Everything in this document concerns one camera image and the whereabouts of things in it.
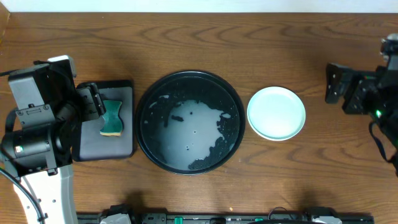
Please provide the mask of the green yellow sponge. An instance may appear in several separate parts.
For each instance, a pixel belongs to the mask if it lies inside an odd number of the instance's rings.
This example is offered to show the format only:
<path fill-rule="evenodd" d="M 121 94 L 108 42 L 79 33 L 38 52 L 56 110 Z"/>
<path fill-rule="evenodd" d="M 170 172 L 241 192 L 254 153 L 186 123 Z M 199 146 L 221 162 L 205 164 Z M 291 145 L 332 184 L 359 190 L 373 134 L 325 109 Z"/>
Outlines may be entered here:
<path fill-rule="evenodd" d="M 100 129 L 102 136 L 121 136 L 123 132 L 123 122 L 119 117 L 122 102 L 115 100 L 104 100 L 105 114 L 102 115 L 104 125 Z"/>

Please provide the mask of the mint green plate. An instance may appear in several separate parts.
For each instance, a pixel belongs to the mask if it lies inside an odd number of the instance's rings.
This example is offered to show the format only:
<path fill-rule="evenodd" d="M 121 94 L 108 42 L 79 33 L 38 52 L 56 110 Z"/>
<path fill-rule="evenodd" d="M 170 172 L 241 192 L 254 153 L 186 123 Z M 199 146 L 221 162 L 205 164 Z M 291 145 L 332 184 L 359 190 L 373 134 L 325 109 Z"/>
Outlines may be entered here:
<path fill-rule="evenodd" d="M 285 141 L 302 130 L 306 111 L 302 100 L 294 92 L 270 86 L 251 97 L 247 117 L 250 127 L 262 138 Z"/>

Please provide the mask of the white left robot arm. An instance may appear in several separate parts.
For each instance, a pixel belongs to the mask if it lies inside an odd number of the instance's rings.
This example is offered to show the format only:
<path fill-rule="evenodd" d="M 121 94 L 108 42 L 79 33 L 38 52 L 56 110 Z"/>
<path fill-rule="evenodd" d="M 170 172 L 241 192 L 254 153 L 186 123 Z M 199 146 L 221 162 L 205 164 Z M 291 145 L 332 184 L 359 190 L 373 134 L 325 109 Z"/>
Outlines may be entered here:
<path fill-rule="evenodd" d="M 97 85 L 59 95 L 34 86 L 14 97 L 19 106 L 6 118 L 1 173 L 14 184 L 28 223 L 78 223 L 72 164 L 82 125 L 106 112 Z"/>

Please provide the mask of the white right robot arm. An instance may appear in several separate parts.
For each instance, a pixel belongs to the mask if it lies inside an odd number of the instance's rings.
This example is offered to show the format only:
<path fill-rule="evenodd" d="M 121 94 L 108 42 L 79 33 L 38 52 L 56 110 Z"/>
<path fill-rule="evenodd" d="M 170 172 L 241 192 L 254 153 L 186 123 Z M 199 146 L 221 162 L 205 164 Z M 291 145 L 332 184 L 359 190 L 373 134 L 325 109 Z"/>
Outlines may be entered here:
<path fill-rule="evenodd" d="M 397 153 L 387 157 L 384 146 L 373 134 L 373 126 L 397 147 L 397 71 L 378 66 L 375 71 L 360 71 L 328 63 L 325 102 L 336 104 L 344 99 L 342 110 L 350 115 L 369 115 L 368 129 L 381 157 L 397 168 Z"/>

